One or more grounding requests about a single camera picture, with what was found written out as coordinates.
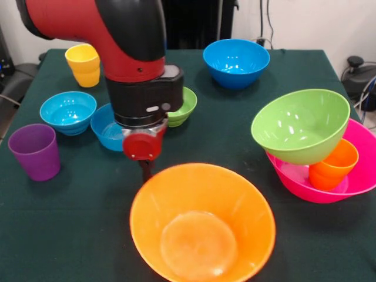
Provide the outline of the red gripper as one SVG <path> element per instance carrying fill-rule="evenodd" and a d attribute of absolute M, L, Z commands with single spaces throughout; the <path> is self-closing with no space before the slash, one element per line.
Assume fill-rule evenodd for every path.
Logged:
<path fill-rule="evenodd" d="M 144 183 L 153 176 L 154 160 L 162 151 L 165 132 L 166 126 L 122 130 L 123 152 L 128 158 L 138 160 Z"/>

